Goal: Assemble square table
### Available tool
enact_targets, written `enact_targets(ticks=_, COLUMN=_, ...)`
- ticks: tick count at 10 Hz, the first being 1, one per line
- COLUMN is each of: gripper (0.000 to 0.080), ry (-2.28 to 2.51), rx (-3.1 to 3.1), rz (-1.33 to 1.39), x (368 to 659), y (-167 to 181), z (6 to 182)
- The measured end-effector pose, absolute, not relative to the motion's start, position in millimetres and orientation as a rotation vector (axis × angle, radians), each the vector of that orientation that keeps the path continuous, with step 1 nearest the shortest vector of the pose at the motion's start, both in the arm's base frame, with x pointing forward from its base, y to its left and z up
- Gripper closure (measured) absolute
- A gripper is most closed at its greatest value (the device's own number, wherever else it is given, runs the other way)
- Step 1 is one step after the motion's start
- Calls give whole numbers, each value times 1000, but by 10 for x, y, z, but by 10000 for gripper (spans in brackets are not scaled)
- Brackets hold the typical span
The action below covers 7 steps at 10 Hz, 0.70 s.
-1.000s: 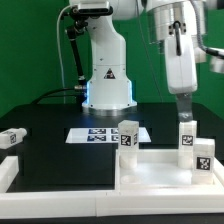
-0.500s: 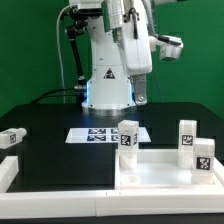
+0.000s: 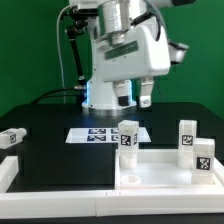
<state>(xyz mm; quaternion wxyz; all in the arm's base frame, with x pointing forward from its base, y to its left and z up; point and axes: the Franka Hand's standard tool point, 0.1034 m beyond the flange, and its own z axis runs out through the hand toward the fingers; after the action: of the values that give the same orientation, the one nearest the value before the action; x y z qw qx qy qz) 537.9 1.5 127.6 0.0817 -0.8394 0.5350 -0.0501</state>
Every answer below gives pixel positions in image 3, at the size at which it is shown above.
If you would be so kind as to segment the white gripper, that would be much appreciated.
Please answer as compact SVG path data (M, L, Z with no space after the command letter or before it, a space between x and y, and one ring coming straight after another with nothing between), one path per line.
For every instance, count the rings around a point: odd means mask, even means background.
M97 49L94 74L102 82L113 82L118 104L129 105L129 82L140 79L139 104L141 108L152 104L154 79L146 76L166 75L170 69L168 41L164 28L156 41L149 25L139 25L126 33L126 42L116 48Z

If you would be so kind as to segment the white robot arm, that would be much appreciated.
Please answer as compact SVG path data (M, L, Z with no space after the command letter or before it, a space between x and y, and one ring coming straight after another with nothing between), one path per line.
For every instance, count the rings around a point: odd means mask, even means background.
M87 31L92 75L82 108L117 116L151 105L156 76L183 61L188 46L168 38L160 10L196 0L69 0L76 34Z

